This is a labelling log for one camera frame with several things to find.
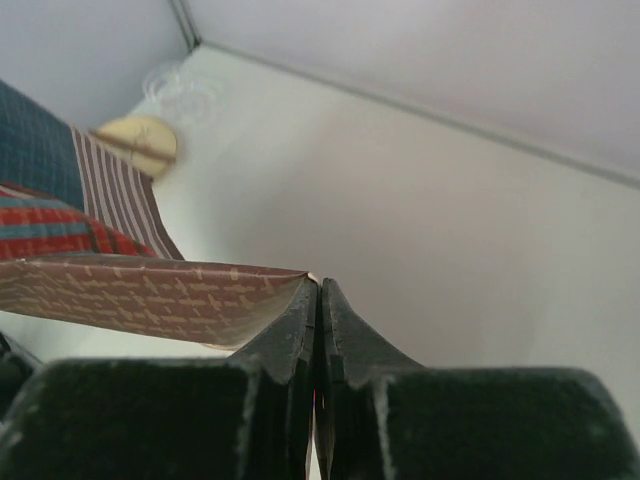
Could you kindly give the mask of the patchwork striped placemat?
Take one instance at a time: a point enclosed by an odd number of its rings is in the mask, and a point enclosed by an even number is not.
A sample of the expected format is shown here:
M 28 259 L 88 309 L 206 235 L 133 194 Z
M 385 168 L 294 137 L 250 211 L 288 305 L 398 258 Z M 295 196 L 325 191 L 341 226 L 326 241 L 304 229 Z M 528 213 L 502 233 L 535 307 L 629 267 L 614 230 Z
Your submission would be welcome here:
M 233 350 L 307 279 L 186 260 L 149 176 L 2 86 L 3 311 Z

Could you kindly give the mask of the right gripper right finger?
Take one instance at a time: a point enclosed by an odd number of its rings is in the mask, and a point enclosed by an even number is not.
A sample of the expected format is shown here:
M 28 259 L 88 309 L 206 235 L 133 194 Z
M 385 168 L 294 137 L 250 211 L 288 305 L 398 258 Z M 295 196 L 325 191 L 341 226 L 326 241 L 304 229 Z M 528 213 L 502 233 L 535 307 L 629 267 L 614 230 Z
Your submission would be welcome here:
M 435 369 L 321 287 L 316 451 L 325 479 L 635 479 L 612 396 L 567 368 Z

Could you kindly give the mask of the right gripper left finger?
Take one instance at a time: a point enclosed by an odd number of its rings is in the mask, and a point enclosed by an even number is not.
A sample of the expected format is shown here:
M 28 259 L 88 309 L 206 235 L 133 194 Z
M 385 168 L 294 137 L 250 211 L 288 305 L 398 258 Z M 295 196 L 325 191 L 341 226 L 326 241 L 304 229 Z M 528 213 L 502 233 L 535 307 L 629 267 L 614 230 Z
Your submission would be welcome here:
M 36 373 L 1 433 L 5 479 L 305 479 L 318 287 L 226 358 L 73 359 Z

